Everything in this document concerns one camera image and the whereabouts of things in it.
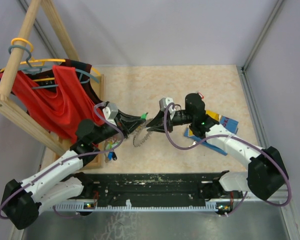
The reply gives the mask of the green key tag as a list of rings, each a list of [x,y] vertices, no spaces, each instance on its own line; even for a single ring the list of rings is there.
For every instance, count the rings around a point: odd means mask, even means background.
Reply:
[[[148,113],[146,112],[146,113],[143,113],[142,115],[141,115],[141,119],[146,119],[147,118],[147,116],[148,116]]]

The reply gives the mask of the loose silver key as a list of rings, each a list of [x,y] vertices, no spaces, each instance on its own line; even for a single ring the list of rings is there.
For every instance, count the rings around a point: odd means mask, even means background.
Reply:
[[[198,143],[196,141],[193,141],[193,143],[189,146],[190,148],[197,146]]]

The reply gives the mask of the teal clothes hanger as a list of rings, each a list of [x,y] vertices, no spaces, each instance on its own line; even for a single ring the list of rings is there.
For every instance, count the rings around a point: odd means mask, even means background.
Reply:
[[[49,90],[53,93],[56,92],[58,84],[55,80],[55,75],[53,73],[53,66],[60,66],[61,62],[46,62],[43,67],[29,67],[27,64],[20,65],[18,67],[17,72],[24,73],[27,77],[30,78],[33,82],[36,83],[36,85],[32,88],[33,90]],[[81,73],[80,77],[83,76],[83,74],[89,76],[90,78],[94,78],[91,74],[75,69],[75,76],[76,72]]]

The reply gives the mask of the aluminium frame rail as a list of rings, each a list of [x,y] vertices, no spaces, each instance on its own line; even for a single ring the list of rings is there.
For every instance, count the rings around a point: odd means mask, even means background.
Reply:
[[[267,142],[283,158],[300,219],[300,0],[259,0],[260,23],[244,63]]]

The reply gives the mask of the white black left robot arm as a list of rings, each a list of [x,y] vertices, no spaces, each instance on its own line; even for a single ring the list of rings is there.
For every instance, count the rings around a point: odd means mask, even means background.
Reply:
[[[77,141],[58,160],[20,182],[9,181],[4,188],[0,212],[18,230],[35,222],[45,210],[74,197],[91,197],[93,181],[79,170],[101,153],[97,145],[116,134],[127,137],[146,120],[120,110],[103,109],[106,122],[98,126],[83,119],[75,132]]]

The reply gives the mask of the key tag bunch on blue disc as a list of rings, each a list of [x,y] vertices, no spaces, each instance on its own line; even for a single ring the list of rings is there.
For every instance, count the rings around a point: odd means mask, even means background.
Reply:
[[[120,146],[122,144],[122,140],[106,140],[104,145],[104,150],[106,153],[104,153],[104,162],[109,163],[111,161],[116,161],[118,159],[115,149],[117,146]]]

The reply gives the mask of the steel key ring disc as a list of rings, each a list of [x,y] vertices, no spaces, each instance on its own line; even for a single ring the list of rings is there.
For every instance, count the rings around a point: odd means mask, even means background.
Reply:
[[[132,144],[135,148],[138,148],[141,145],[143,145],[152,135],[152,132],[147,130],[147,124],[150,123],[152,120],[152,118],[146,120],[134,131]]]

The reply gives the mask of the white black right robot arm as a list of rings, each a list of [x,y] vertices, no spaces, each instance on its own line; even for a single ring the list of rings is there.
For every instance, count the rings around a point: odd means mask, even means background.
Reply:
[[[188,125],[198,138],[197,145],[206,142],[218,147],[244,166],[245,172],[227,172],[213,185],[217,197],[225,198],[232,191],[243,191],[268,202],[275,192],[286,186],[286,202],[291,200],[288,174],[276,148],[256,146],[227,130],[207,114],[203,97],[198,92],[186,95],[184,106],[184,109],[177,110],[172,98],[162,98],[158,114],[146,125],[147,131],[169,137],[174,127]]]

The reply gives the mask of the red shirt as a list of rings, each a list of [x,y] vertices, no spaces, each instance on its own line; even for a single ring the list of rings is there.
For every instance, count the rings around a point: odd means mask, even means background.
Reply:
[[[12,92],[25,105],[29,115],[44,129],[62,139],[77,141],[76,131],[84,119],[104,124],[94,112],[96,105],[79,82],[73,67],[54,65],[52,73],[58,87],[36,89],[38,84],[22,71],[18,71]]]

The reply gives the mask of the yellow clothes hanger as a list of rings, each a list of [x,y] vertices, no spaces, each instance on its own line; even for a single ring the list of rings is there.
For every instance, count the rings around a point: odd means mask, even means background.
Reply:
[[[22,46],[22,45],[18,45],[15,44],[15,42],[23,42],[25,43],[25,45],[29,45],[30,49],[28,49],[26,46]],[[32,52],[34,51],[34,46],[33,44],[21,37],[15,37],[11,40],[10,42],[10,46],[8,48],[8,53],[11,54],[12,53],[12,49],[21,49],[24,50],[25,52],[28,53],[28,57],[25,59],[25,61],[21,61],[19,64],[20,65],[28,65],[30,68],[34,68],[34,67],[43,67],[45,65],[46,62],[56,62],[56,63],[65,63],[66,59],[64,58],[41,58],[41,59],[35,59],[32,56]]]

